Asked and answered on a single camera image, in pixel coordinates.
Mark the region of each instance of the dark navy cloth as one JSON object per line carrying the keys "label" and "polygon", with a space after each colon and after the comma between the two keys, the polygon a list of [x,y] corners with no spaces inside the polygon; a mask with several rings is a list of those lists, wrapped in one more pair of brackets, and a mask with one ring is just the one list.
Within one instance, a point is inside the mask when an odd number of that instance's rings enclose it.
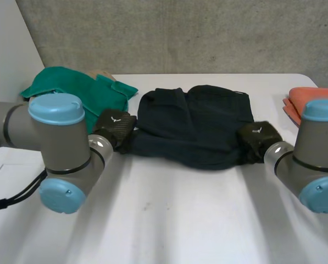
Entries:
{"label": "dark navy cloth", "polygon": [[208,170],[245,163],[236,131],[254,122],[246,93],[210,85],[188,93],[180,88],[151,91],[142,97],[137,118],[129,153]]}

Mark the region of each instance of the tan cloth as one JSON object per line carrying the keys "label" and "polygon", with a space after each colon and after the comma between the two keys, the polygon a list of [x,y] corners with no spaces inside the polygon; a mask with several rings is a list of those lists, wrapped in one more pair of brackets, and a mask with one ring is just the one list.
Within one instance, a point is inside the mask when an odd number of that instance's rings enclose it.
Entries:
{"label": "tan cloth", "polygon": [[93,79],[96,79],[97,75],[100,74],[100,75],[105,76],[106,78],[109,78],[109,79],[112,79],[113,81],[116,81],[116,79],[105,70],[90,70],[90,71],[87,71],[86,74],[88,76],[92,77]]}

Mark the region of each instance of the cloth pile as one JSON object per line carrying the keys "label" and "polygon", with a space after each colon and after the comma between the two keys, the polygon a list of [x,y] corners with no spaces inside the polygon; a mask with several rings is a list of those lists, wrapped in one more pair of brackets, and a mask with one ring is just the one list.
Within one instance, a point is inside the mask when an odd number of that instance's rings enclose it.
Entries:
{"label": "cloth pile", "polygon": [[24,98],[30,98],[59,92],[77,96],[83,103],[87,131],[90,134],[105,109],[127,111],[128,100],[137,93],[138,89],[116,81],[104,71],[92,71],[89,74],[95,79],[64,67],[45,68],[21,95]]}
{"label": "cloth pile", "polygon": [[283,110],[297,124],[301,124],[301,116],[305,105],[316,99],[328,99],[328,88],[295,87],[290,90],[289,97],[283,99]]}
{"label": "cloth pile", "polygon": [[137,117],[125,152],[208,170],[246,163],[236,135],[254,121],[246,93],[210,85],[188,93],[156,89],[142,97]]}

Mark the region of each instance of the black cable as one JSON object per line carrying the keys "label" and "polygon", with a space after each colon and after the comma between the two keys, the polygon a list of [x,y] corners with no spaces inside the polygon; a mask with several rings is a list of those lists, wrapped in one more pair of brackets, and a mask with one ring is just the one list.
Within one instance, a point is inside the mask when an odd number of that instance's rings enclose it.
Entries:
{"label": "black cable", "polygon": [[15,205],[30,197],[46,178],[47,171],[44,169],[24,190],[9,199],[0,199],[0,209],[5,209],[10,205]]}
{"label": "black cable", "polygon": [[32,186],[40,179],[41,174],[39,174],[24,190],[22,190],[21,192],[19,192],[18,194],[16,194],[15,196],[12,196],[11,198],[9,198],[8,200],[14,200],[18,197],[20,197],[22,194],[24,194],[25,192],[27,192],[29,189],[32,188]]}

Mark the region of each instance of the light blue cap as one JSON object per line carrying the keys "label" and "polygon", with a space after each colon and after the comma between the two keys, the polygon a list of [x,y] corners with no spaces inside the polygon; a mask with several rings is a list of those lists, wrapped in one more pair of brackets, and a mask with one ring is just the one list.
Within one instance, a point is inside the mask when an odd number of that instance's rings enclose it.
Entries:
{"label": "light blue cap", "polygon": [[328,177],[309,183],[301,191],[299,200],[315,213],[328,213]]}
{"label": "light blue cap", "polygon": [[328,122],[328,100],[314,100],[305,105],[304,119],[317,122]]}
{"label": "light blue cap", "polygon": [[49,93],[35,98],[28,107],[30,116],[45,124],[73,125],[82,121],[82,101],[68,93]]}
{"label": "light blue cap", "polygon": [[58,213],[74,213],[86,200],[86,195],[76,185],[56,178],[42,181],[39,194],[42,203]]}

